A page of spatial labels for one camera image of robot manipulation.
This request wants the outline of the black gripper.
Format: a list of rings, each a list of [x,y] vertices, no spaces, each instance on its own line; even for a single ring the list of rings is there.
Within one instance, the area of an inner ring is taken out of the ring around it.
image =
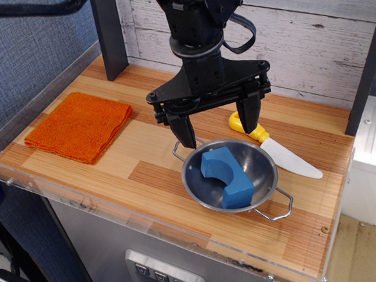
[[[196,138],[188,115],[236,103],[246,134],[258,126],[261,99],[270,91],[266,60],[224,59],[220,53],[183,62],[178,74],[150,92],[157,122],[168,125],[178,141],[196,148]]]

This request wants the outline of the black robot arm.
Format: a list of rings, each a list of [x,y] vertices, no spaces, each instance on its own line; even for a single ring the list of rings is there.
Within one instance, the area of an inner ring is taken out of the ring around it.
[[[167,17],[172,52],[182,60],[182,68],[172,80],[150,92],[159,123],[169,126],[188,148],[195,148],[196,137],[189,115],[235,103],[246,133],[256,129],[261,99],[270,92],[268,61],[224,59],[221,47],[235,54],[253,46],[256,36],[233,48],[224,39],[228,21],[252,34],[256,27],[235,13],[242,0],[157,0]]]

